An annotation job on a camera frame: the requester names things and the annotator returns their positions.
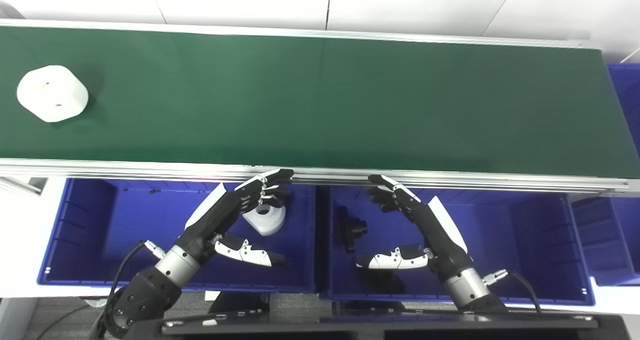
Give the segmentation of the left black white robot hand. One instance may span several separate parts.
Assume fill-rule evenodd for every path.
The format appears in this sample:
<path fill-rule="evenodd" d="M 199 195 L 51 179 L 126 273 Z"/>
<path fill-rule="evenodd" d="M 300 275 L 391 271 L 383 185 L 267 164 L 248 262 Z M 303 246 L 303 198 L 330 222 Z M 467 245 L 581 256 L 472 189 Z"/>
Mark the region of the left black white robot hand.
<path fill-rule="evenodd" d="M 214 255 L 211 240 L 216 235 L 224 235 L 242 214 L 254 210 L 262 204 L 274 208 L 283 207 L 290 190 L 281 187 L 291 183 L 294 171 L 280 168 L 258 174 L 238 185 L 234 190 L 226 190 L 210 209 L 174 243 L 185 251 L 199 265 L 204 265 Z"/>

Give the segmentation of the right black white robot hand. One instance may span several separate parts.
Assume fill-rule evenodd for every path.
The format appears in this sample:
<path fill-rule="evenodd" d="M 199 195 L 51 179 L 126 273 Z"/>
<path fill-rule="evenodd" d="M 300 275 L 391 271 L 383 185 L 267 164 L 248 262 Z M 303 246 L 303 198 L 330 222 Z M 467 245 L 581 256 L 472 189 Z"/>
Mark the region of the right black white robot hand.
<path fill-rule="evenodd" d="M 406 245 L 372 255 L 358 255 L 355 264 L 366 269 L 416 269 L 428 267 L 441 283 L 474 268 L 455 222 L 436 197 L 428 203 L 409 188 L 384 174 L 370 174 L 373 187 L 366 193 L 383 213 L 398 211 L 419 230 L 423 246 Z"/>

